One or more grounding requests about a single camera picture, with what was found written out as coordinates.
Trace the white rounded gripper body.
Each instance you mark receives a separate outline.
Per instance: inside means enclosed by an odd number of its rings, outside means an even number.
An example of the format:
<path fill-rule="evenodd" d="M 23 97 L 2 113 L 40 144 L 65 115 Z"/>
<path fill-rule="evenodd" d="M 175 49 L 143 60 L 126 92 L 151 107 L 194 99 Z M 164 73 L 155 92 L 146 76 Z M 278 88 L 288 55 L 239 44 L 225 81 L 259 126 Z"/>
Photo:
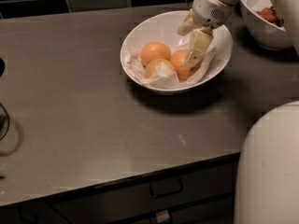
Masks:
<path fill-rule="evenodd" d="M 198 25 L 215 29 L 227 21 L 234 6 L 235 0 L 193 0 L 192 19 Z"/>

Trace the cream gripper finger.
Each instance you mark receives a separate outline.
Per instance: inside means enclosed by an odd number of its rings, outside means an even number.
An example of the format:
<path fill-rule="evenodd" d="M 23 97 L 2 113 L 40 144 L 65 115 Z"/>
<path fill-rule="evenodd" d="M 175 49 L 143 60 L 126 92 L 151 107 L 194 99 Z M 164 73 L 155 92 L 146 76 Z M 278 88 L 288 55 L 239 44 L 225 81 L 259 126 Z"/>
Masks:
<path fill-rule="evenodd" d="M 213 38 L 213 32 L 204 27 L 195 29 L 191 32 L 189 48 L 185 60 L 185 65 L 187 67 L 195 67 L 202 61 Z"/>
<path fill-rule="evenodd" d="M 202 17 L 196 14 L 193 10 L 190 10 L 178 27 L 178 34 L 187 35 L 193 30 L 201 28 L 202 23 Z"/>

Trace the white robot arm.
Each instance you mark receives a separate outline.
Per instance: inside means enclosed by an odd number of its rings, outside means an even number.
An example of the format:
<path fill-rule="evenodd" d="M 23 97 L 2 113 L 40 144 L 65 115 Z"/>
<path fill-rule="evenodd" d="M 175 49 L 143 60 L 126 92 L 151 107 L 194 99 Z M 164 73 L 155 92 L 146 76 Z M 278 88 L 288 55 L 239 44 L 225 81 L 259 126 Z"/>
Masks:
<path fill-rule="evenodd" d="M 195 66 L 236 0 L 194 0 L 178 28 L 190 35 L 186 64 Z M 241 150 L 235 186 L 234 224 L 299 224 L 299 106 L 279 106 L 250 129 Z"/>

